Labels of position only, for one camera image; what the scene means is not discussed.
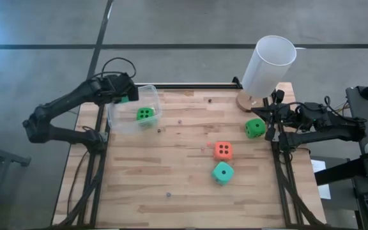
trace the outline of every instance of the wood grain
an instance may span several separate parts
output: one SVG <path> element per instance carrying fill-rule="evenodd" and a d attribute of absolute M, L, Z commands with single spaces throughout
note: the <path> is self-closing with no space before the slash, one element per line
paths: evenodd
<path fill-rule="evenodd" d="M 286 92 L 285 102 L 295 100 L 290 83 L 278 87 Z M 163 116 L 157 127 L 135 135 L 112 132 L 109 137 L 96 227 L 284 227 L 270 144 L 263 137 L 246 137 L 245 122 L 257 116 L 237 108 L 238 90 L 158 92 Z M 97 106 L 82 105 L 77 128 L 93 126 L 96 112 Z M 207 142 L 216 141 L 233 145 L 230 165 L 235 174 L 226 186 L 211 178 L 217 163 Z M 83 153 L 79 145 L 70 150 L 54 224 L 66 216 L 70 185 Z M 86 165 L 87 160 L 76 182 L 73 204 L 82 193 Z M 324 222 L 306 151 L 294 153 L 293 170 L 299 195 Z"/>

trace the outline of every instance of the white cylinder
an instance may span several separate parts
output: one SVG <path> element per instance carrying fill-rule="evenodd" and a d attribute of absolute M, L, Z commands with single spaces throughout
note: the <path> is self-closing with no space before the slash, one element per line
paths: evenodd
<path fill-rule="evenodd" d="M 274 35 L 261 38 L 243 76 L 243 89 L 256 98 L 268 97 L 295 59 L 295 46 L 288 39 Z"/>

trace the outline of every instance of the round wooden disc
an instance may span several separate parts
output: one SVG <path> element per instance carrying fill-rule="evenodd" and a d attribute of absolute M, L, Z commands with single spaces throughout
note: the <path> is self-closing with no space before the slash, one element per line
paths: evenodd
<path fill-rule="evenodd" d="M 236 96 L 236 105 L 244 112 L 251 112 L 253 107 L 261 107 L 261 101 L 260 98 L 252 98 L 244 90 L 241 90 Z"/>

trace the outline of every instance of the green die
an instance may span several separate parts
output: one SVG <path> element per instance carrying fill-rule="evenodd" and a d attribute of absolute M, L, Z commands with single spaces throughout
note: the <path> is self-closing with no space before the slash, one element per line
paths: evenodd
<path fill-rule="evenodd" d="M 259 137 L 265 133 L 265 124 L 259 118 L 249 120 L 245 124 L 245 133 L 248 138 Z"/>
<path fill-rule="evenodd" d="M 126 102 L 128 102 L 128 97 L 124 96 L 124 97 L 121 98 L 119 103 L 126 103 Z"/>
<path fill-rule="evenodd" d="M 225 162 L 219 162 L 212 171 L 212 177 L 220 185 L 226 185 L 233 177 L 234 169 Z"/>
<path fill-rule="evenodd" d="M 154 111 L 152 108 L 140 108 L 137 111 L 137 121 L 141 120 L 141 119 L 146 119 L 146 118 L 150 118 L 154 116 Z"/>

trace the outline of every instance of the concrete floor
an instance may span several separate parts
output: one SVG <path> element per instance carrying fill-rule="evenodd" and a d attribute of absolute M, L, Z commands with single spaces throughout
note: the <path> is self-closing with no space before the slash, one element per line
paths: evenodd
<path fill-rule="evenodd" d="M 0 0 L 0 44 L 95 44 L 107 0 Z M 293 43 L 368 43 L 364 0 L 116 0 L 104 43 L 256 43 L 264 35 Z M 229 82 L 241 77 L 252 50 L 102 50 L 98 69 L 122 56 L 137 67 L 136 82 Z M 0 229 L 50 224 L 69 144 L 31 144 L 22 121 L 41 103 L 76 87 L 88 72 L 93 49 L 0 50 L 0 148 L 31 156 L 28 168 L 12 165 L 0 199 Z M 122 64 L 109 65 L 128 71 Z M 298 101 L 332 105 L 347 87 L 368 84 L 368 49 L 306 49 L 284 78 Z M 53 122 L 75 126 L 66 113 Z M 356 143 L 310 144 L 313 155 L 356 158 Z M 338 213 L 326 211 L 328 221 Z M 339 226 L 355 226 L 345 218 Z"/>

